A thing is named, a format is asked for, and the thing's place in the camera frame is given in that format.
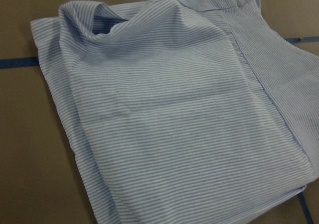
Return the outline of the light blue striped shirt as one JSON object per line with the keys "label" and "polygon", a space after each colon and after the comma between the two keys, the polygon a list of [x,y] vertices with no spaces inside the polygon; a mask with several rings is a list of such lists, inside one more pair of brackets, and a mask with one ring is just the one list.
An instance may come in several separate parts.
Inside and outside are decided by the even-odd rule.
{"label": "light blue striped shirt", "polygon": [[100,224],[246,224],[319,176],[319,59],[260,0],[73,0],[31,22]]}

